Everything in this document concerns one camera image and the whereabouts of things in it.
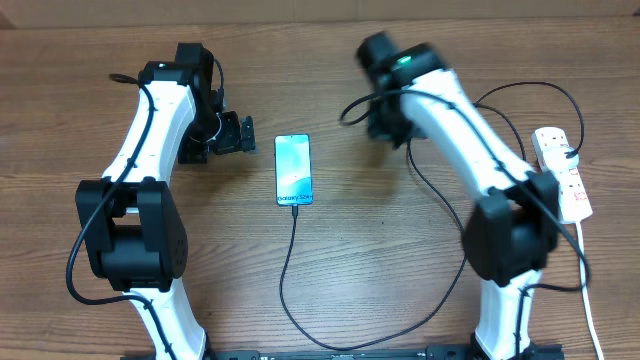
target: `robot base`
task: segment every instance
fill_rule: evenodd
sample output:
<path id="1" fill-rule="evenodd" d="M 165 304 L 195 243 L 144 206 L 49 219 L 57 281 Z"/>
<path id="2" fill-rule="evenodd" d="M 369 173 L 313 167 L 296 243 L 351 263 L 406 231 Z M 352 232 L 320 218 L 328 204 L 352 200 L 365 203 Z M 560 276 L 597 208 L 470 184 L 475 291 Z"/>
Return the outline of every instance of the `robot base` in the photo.
<path id="1" fill-rule="evenodd" d="M 216 360 L 216 355 L 213 352 L 213 350 L 211 350 L 211 342 L 209 342 L 209 334 L 207 334 L 205 332 L 205 337 L 206 337 L 206 345 L 205 345 L 205 351 L 204 351 L 204 355 L 202 356 L 202 360 Z M 131 356 L 125 356 L 125 357 L 121 357 L 120 360 L 156 360 L 156 354 L 149 354 L 149 355 L 144 355 L 144 356 L 135 356 L 135 357 L 131 357 Z"/>
<path id="2" fill-rule="evenodd" d="M 257 351 L 226 351 L 216 353 L 216 360 L 489 360 L 474 343 L 473 334 L 471 339 L 471 345 L 429 345 L 425 350 L 306 351 L 264 354 Z M 531 344 L 522 353 L 521 358 L 523 360 L 564 360 L 564 353 L 561 345 Z"/>

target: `wood grain surface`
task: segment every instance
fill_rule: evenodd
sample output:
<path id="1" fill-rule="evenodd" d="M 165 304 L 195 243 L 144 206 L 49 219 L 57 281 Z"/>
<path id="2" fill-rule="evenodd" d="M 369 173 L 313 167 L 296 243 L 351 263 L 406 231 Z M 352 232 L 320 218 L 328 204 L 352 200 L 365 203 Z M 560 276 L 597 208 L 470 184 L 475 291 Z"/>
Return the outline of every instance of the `wood grain surface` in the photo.
<path id="1" fill-rule="evenodd" d="M 316 202 L 300 210 L 286 281 L 291 311 L 334 345 L 387 335 L 430 312 L 462 260 L 443 205 L 407 167 L 404 148 L 341 128 L 339 112 L 369 92 L 353 55 L 388 30 L 400 46 L 428 41 L 457 70 L 471 98 L 512 81 L 546 80 L 569 90 L 586 119 L 581 173 L 594 215 L 584 223 L 593 267 L 591 303 L 605 354 L 638 358 L 640 346 L 640 21 L 634 18 L 225 25 L 0 32 L 0 358 L 117 359 L 152 344 L 127 303 L 87 307 L 69 296 L 64 268 L 80 230 L 74 192 L 120 148 L 136 89 L 107 80 L 170 60 L 179 41 L 203 42 L 225 71 L 230 108 L 255 121 L 259 152 L 176 166 L 172 194 L 189 234 L 185 286 L 218 350 L 317 350 L 285 317 L 278 277 L 291 231 L 275 205 L 273 138 L 306 132 Z M 559 92 L 509 89 L 486 104 L 506 112 L 526 142 L 559 126 L 573 144 L 579 126 Z M 517 149 L 510 129 L 488 121 Z M 470 202 L 430 141 L 414 156 L 463 218 Z M 113 295 L 81 250 L 74 279 L 88 297 Z M 565 242 L 545 280 L 573 284 Z M 465 343 L 479 316 L 479 278 L 467 268 L 427 325 L 375 348 Z M 531 336 L 561 343 L 569 359 L 594 359 L 582 300 L 539 291 Z"/>

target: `white cable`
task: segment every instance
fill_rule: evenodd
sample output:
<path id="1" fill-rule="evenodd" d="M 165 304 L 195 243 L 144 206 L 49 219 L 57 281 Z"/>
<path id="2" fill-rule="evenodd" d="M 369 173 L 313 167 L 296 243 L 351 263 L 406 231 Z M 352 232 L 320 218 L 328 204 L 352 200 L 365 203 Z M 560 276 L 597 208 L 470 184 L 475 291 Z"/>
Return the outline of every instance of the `white cable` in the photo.
<path id="1" fill-rule="evenodd" d="M 576 222 L 576 232 L 578 233 L 578 246 L 580 247 L 580 251 L 584 254 L 584 238 L 582 236 L 582 226 L 580 222 Z M 584 264 L 580 261 L 580 282 L 585 282 L 585 273 L 584 273 Z M 593 317 L 591 316 L 591 305 L 589 304 L 589 293 L 587 287 L 582 288 L 582 300 L 584 302 L 584 312 L 587 315 L 587 325 L 589 326 L 589 333 L 591 334 L 591 340 L 593 341 L 593 346 L 596 348 L 596 354 L 598 355 L 598 360 L 604 360 L 604 354 L 602 353 L 602 348 L 600 347 L 600 340 L 598 340 L 598 334 L 596 334 L 596 328 L 593 325 Z"/>

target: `green led light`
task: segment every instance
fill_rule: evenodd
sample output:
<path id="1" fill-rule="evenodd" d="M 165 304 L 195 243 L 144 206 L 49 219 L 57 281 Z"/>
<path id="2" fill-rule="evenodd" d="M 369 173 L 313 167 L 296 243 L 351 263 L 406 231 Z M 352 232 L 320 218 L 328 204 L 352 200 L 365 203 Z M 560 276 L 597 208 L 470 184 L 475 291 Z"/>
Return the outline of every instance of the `green led light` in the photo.
<path id="1" fill-rule="evenodd" d="M 404 57 L 401 57 L 400 59 L 398 59 L 398 64 L 404 65 L 404 64 L 408 63 L 409 61 L 411 61 L 411 56 L 404 56 Z"/>

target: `white power strip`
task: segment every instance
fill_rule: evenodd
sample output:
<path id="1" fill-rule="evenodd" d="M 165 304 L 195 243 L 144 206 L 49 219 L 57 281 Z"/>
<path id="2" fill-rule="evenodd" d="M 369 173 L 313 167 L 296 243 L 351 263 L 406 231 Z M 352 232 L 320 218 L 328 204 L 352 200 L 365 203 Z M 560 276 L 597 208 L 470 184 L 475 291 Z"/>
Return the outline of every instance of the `white power strip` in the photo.
<path id="1" fill-rule="evenodd" d="M 579 155 L 567 158 L 567 152 L 573 148 L 569 146 L 567 134 L 562 129 L 555 127 L 544 127 L 533 132 L 531 135 L 533 147 L 538 155 L 538 163 L 543 171 L 551 171 L 560 183 L 560 221 L 563 224 L 576 224 L 578 234 L 578 245 L 580 251 L 584 253 L 584 238 L 580 221 L 593 214 L 591 203 L 584 189 L 584 184 L 578 172 Z M 585 281 L 585 269 L 580 262 L 580 281 Z M 582 300 L 587 316 L 589 333 L 593 340 L 593 346 L 599 360 L 604 360 L 604 354 L 600 347 L 600 341 L 596 334 L 593 318 L 591 316 L 591 305 L 589 304 L 589 293 L 587 288 L 582 288 Z"/>

